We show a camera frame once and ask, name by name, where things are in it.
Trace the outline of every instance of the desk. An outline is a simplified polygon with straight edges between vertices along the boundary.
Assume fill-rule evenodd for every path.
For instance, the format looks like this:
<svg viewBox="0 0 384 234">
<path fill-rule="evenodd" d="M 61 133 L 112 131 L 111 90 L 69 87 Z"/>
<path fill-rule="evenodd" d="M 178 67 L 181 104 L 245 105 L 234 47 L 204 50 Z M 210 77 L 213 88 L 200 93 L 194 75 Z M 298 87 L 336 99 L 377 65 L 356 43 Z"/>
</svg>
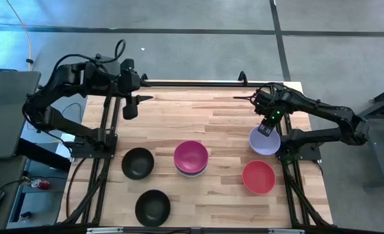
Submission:
<svg viewBox="0 0 384 234">
<path fill-rule="evenodd" d="M 285 85 L 301 91 L 300 83 Z M 254 114 L 248 101 L 232 98 L 250 96 L 254 90 L 154 87 L 135 92 L 134 95 L 154 98 L 138 106 L 139 115 L 134 120 L 119 119 L 117 152 L 110 164 L 101 226 L 141 226 L 135 218 L 135 203 L 141 193 L 158 189 L 169 196 L 172 205 L 169 219 L 162 226 L 290 227 L 281 163 L 274 155 L 257 155 L 249 146 L 249 132 L 260 124 L 262 117 Z M 103 101 L 103 97 L 88 98 L 84 125 L 99 127 Z M 290 120 L 293 128 L 310 130 L 307 114 L 296 112 Z M 175 169 L 174 149 L 185 140 L 199 141 L 209 151 L 209 164 L 201 176 L 184 177 Z M 135 147 L 149 149 L 155 158 L 151 175 L 140 181 L 126 178 L 121 170 L 123 156 Z M 245 164 L 255 159 L 271 165 L 277 176 L 274 189 L 263 196 L 249 192 L 241 180 Z M 72 211 L 85 195 L 92 161 L 85 160 L 75 176 L 70 194 L 64 195 L 59 222 L 66 218 L 66 196 L 70 196 Z M 71 165 L 70 176 L 76 164 Z M 306 196 L 324 219 L 331 222 L 319 168 L 312 162 L 300 161 L 300 170 Z M 90 219 L 95 206 L 96 197 L 91 205 Z M 301 217 L 300 206 L 296 207 L 298 217 Z"/>
</svg>

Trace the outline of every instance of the red bowl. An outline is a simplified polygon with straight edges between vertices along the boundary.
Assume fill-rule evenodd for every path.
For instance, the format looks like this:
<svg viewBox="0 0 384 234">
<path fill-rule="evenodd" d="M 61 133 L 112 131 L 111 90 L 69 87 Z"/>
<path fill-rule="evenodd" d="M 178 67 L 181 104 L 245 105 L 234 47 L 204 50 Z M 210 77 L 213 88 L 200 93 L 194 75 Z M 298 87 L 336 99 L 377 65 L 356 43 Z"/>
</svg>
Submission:
<svg viewBox="0 0 384 234">
<path fill-rule="evenodd" d="M 204 169 L 209 160 L 205 146 L 196 141 L 186 141 L 174 151 L 174 165 L 182 172 L 196 173 Z"/>
<path fill-rule="evenodd" d="M 245 187 L 256 194 L 266 194 L 275 185 L 275 174 L 271 166 L 261 160 L 249 162 L 242 173 Z"/>
</svg>

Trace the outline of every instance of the bowl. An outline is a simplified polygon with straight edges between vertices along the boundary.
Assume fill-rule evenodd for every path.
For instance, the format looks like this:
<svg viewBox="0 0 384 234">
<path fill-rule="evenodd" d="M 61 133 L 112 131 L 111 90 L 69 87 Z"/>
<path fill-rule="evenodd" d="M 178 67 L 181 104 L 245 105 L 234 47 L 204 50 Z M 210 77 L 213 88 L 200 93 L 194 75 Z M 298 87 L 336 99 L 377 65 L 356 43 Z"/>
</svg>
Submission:
<svg viewBox="0 0 384 234">
<path fill-rule="evenodd" d="M 182 170 L 180 170 L 178 167 L 176 167 L 176 169 L 177 169 L 177 172 L 179 172 L 181 175 L 183 175 L 183 176 L 186 176 L 186 177 L 196 177 L 196 176 L 200 176 L 204 171 L 205 171 L 205 169 L 206 169 L 206 166 L 202 169 L 202 170 L 200 170 L 200 171 L 198 171 L 198 172 L 196 172 L 196 173 L 187 173 L 187 172 L 183 172 Z"/>
<path fill-rule="evenodd" d="M 264 136 L 258 132 L 258 127 L 255 127 L 250 132 L 250 146 L 256 153 L 261 155 L 274 154 L 280 148 L 280 144 L 280 135 L 275 129 L 273 129 L 270 136 Z"/>
<path fill-rule="evenodd" d="M 249 191 L 255 194 L 266 194 L 274 188 L 275 174 L 266 162 L 255 160 L 245 165 L 242 181 Z"/>
<path fill-rule="evenodd" d="M 170 214 L 170 200 L 159 190 L 143 193 L 135 204 L 135 216 L 146 227 L 158 227 Z"/>
<path fill-rule="evenodd" d="M 153 167 L 153 154 L 144 148 L 135 148 L 128 151 L 121 162 L 124 175 L 134 180 L 147 177 L 153 170 Z"/>
<path fill-rule="evenodd" d="M 174 165 L 182 172 L 197 173 L 206 167 L 209 154 L 202 144 L 186 141 L 178 145 L 174 151 Z"/>
</svg>

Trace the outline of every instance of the stacked bowls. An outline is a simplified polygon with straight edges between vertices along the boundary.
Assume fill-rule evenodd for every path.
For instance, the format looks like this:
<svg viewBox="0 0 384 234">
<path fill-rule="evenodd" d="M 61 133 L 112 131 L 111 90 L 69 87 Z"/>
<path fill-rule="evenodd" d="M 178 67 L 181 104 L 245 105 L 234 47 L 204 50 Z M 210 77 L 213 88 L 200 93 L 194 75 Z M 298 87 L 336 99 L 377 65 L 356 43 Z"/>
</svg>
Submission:
<svg viewBox="0 0 384 234">
<path fill-rule="evenodd" d="M 187 177 L 202 174 L 208 160 L 209 154 L 205 146 L 196 141 L 183 142 L 174 151 L 174 165 L 180 174 Z"/>
</svg>

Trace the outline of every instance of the black bowl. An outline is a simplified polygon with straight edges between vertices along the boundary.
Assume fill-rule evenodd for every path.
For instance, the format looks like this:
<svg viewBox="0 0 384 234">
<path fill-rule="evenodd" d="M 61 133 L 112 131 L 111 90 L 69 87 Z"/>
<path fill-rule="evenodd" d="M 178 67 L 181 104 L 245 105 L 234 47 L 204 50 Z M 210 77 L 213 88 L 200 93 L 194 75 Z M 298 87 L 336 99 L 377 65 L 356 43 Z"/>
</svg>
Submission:
<svg viewBox="0 0 384 234">
<path fill-rule="evenodd" d="M 125 154 L 121 162 L 122 172 L 130 179 L 147 177 L 154 167 L 153 154 L 148 149 L 135 148 Z"/>
<path fill-rule="evenodd" d="M 135 204 L 135 216 L 146 227 L 158 227 L 170 214 L 170 200 L 159 190 L 143 193 Z"/>
</svg>

